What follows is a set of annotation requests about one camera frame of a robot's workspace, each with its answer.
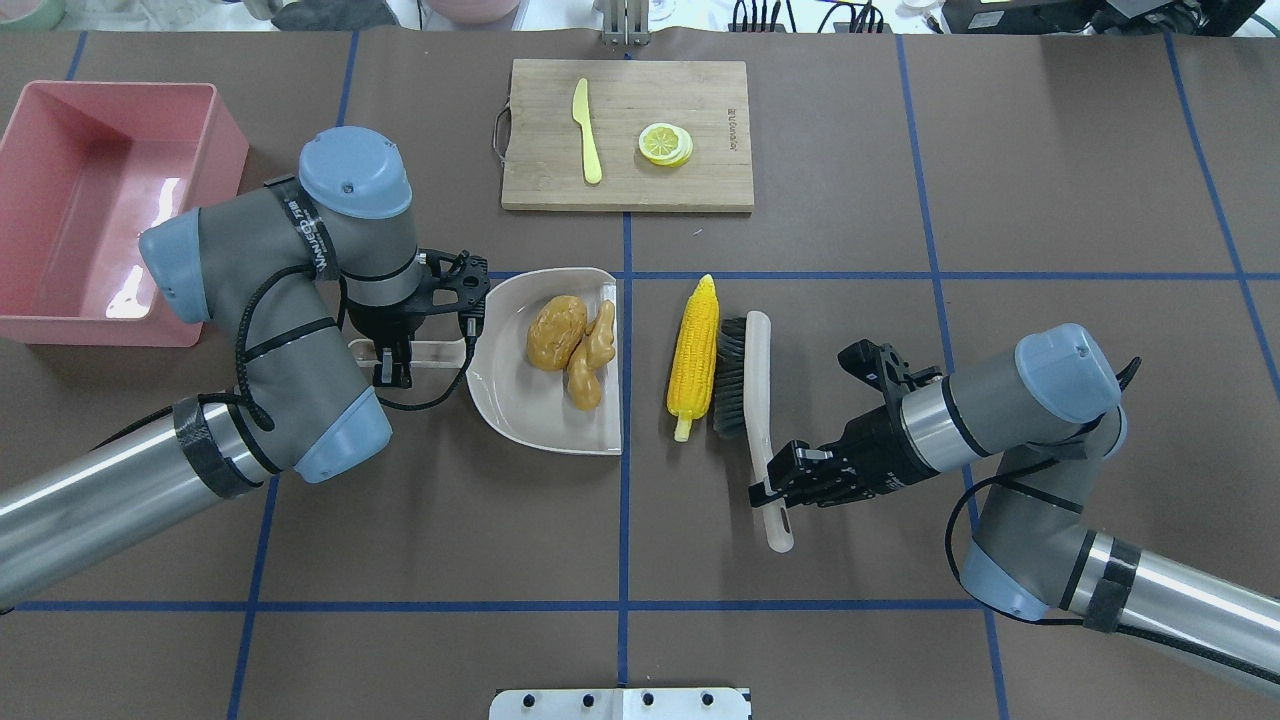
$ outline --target white metal plate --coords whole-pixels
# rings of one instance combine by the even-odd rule
[[[750,697],[746,688],[503,691],[489,720],[750,720]]]

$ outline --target yellow knife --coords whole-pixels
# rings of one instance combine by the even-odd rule
[[[591,109],[586,104],[586,78],[577,81],[573,91],[573,122],[582,127],[582,178],[588,183],[600,182],[600,156],[595,154],[595,137],[591,135]]]

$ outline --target green cable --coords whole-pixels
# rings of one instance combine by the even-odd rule
[[[1249,15],[1249,17],[1258,20],[1258,24],[1261,24],[1262,27],[1270,29],[1271,35],[1280,37],[1280,27],[1271,24],[1271,20],[1263,18],[1262,15]]]

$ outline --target lemon slice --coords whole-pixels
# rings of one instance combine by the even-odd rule
[[[640,132],[640,154],[654,165],[678,168],[694,154],[694,138],[668,123],[654,123]]]

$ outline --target corn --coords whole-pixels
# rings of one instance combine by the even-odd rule
[[[689,439],[694,420],[707,414],[716,379],[716,334],[719,331],[719,300],[716,281],[703,275],[685,304],[680,320],[676,357],[667,383],[667,411],[676,416],[676,442]]]

